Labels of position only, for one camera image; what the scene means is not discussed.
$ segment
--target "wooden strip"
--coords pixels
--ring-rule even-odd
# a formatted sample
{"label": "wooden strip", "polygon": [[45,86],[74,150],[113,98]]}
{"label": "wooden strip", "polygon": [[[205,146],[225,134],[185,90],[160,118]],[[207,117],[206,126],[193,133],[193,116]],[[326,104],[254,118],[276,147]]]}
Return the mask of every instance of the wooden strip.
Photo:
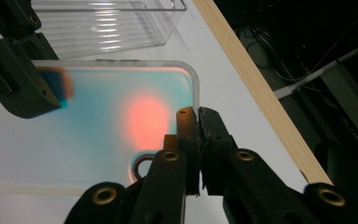
{"label": "wooden strip", "polygon": [[331,184],[330,179],[213,0],[193,1],[298,169],[309,183]]}

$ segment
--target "translucent plastic tray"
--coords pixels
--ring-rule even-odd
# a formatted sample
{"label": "translucent plastic tray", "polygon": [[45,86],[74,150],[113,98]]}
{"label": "translucent plastic tray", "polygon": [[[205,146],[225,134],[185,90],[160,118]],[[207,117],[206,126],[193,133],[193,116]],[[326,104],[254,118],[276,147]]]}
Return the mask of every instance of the translucent plastic tray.
{"label": "translucent plastic tray", "polygon": [[0,105],[0,192],[78,195],[132,183],[131,166],[176,133],[175,113],[198,107],[199,83],[179,62],[34,62],[62,108],[20,119]]}

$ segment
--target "metal bolt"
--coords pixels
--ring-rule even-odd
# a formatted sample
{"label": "metal bolt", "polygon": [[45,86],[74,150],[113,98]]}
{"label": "metal bolt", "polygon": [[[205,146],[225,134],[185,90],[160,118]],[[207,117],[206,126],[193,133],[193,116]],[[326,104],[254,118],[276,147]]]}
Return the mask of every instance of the metal bolt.
{"label": "metal bolt", "polygon": [[317,193],[320,199],[324,201],[325,203],[329,203],[333,206],[344,206],[345,205],[345,199],[342,195],[339,193],[331,190],[331,189],[317,189]]}
{"label": "metal bolt", "polygon": [[237,152],[237,158],[242,160],[242,161],[252,161],[255,157],[250,152],[239,151],[239,152]]}
{"label": "metal bolt", "polygon": [[117,196],[117,191],[110,187],[100,188],[92,195],[92,201],[98,205],[111,203]]}
{"label": "metal bolt", "polygon": [[30,15],[29,18],[33,24],[35,24],[35,25],[39,24],[39,20],[37,19],[37,17],[35,15]]}
{"label": "metal bolt", "polygon": [[174,151],[168,151],[162,154],[162,157],[165,161],[176,161],[177,159],[179,159],[179,154]]}

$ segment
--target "black equipment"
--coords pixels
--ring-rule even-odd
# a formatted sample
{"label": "black equipment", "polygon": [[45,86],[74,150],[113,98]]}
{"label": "black equipment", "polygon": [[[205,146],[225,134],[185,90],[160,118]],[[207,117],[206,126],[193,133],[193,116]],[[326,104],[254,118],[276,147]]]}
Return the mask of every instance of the black equipment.
{"label": "black equipment", "polygon": [[210,195],[224,197],[229,223],[358,223],[358,200],[327,184],[304,194],[286,187],[255,152],[237,148],[219,114],[192,107],[176,114],[146,177],[128,188],[104,182],[88,189],[66,224],[184,223],[186,195],[199,194],[199,174]]}
{"label": "black equipment", "polygon": [[43,36],[29,0],[0,0],[0,103],[10,113],[30,119],[60,108],[54,92],[31,62],[58,60]]}

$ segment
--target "white table surface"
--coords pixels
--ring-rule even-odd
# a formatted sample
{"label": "white table surface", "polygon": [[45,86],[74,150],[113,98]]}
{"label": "white table surface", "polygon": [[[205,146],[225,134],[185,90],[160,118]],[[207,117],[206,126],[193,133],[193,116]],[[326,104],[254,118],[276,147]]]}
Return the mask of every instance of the white table surface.
{"label": "white table surface", "polygon": [[[200,79],[200,105],[217,110],[239,147],[254,150],[292,189],[307,182],[273,132],[191,1],[165,46],[80,60],[167,60],[188,63]],[[0,223],[63,223],[77,197],[0,194]],[[186,223],[227,223],[221,197],[187,197]]]}

